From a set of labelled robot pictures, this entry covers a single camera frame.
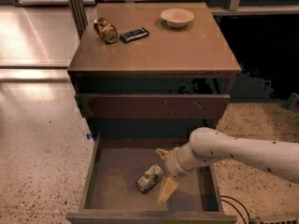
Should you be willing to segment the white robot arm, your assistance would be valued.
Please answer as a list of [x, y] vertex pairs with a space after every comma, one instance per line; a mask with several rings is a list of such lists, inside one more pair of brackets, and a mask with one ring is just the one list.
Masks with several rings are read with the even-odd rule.
[[170, 151], [157, 148], [164, 161], [164, 178], [158, 202], [165, 203], [178, 187], [178, 179], [194, 169], [233, 159], [271, 175], [299, 183], [299, 144], [236, 138], [211, 128], [194, 130], [189, 141]]

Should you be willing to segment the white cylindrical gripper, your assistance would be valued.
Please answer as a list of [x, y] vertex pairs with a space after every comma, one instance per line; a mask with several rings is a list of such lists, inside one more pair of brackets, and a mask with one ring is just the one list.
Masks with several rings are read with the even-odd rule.
[[195, 168], [195, 158], [189, 143], [181, 147], [175, 147], [169, 151], [157, 148], [156, 153], [164, 160], [166, 173], [172, 176], [162, 179], [159, 190], [157, 200], [159, 203], [165, 203], [178, 187], [177, 177], [185, 176]]

